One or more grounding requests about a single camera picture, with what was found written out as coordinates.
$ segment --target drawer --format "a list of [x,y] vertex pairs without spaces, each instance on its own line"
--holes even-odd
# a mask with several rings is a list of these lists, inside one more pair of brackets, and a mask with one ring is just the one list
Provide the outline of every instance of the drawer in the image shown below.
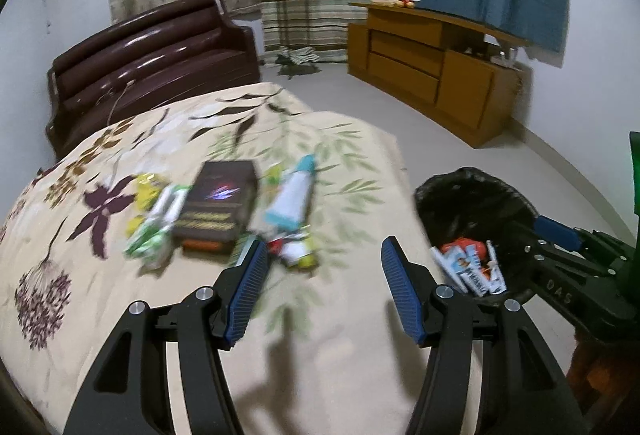
[[494,67],[491,64],[447,51],[436,108],[462,125],[478,129],[493,77]]
[[433,105],[436,99],[438,80],[403,63],[371,53],[368,72],[395,86],[398,90],[419,97],[425,103]]
[[431,45],[442,46],[442,22],[396,11],[369,8],[367,27]]
[[371,31],[371,51],[440,77],[444,53],[428,45],[374,30]]
[[349,67],[367,70],[369,29],[365,24],[349,24],[347,31],[347,58]]

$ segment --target white cable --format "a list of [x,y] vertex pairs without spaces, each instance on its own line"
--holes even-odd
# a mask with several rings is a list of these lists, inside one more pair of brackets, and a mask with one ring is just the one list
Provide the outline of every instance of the white cable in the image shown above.
[[130,80],[127,82],[127,86],[124,87],[124,90],[122,91],[122,94],[118,96],[118,99],[116,100],[116,102],[113,104],[113,107],[111,107],[111,111],[109,112],[109,117],[107,119],[107,126],[111,125],[111,116],[113,115],[113,110],[116,109],[116,107],[118,106],[118,103],[120,102],[120,100],[122,99],[122,97],[124,96],[124,94],[127,92],[127,89],[133,85],[133,83],[135,83],[135,80]]

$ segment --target teal cap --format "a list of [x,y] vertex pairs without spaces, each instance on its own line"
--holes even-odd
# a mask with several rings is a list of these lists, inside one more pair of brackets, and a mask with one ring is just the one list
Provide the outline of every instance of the teal cap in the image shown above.
[[308,171],[309,173],[316,172],[316,157],[313,154],[305,155],[298,166],[296,166],[296,171]]

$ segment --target trash can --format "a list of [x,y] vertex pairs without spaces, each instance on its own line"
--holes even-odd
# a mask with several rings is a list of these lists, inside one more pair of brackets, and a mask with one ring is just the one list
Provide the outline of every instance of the trash can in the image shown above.
[[535,294],[529,288],[527,254],[510,246],[503,237],[511,221],[533,228],[538,212],[531,202],[506,182],[478,170],[460,168],[436,175],[415,190],[415,205],[427,236],[434,247],[460,237],[491,240],[507,284],[507,292],[475,298],[498,306],[512,298],[525,303]]

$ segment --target sofa backrest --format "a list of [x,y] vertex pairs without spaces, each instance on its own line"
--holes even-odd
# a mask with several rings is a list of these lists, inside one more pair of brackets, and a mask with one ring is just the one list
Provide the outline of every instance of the sofa backrest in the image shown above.
[[87,38],[53,61],[60,104],[81,111],[132,80],[219,47],[222,7],[221,0],[179,0]]

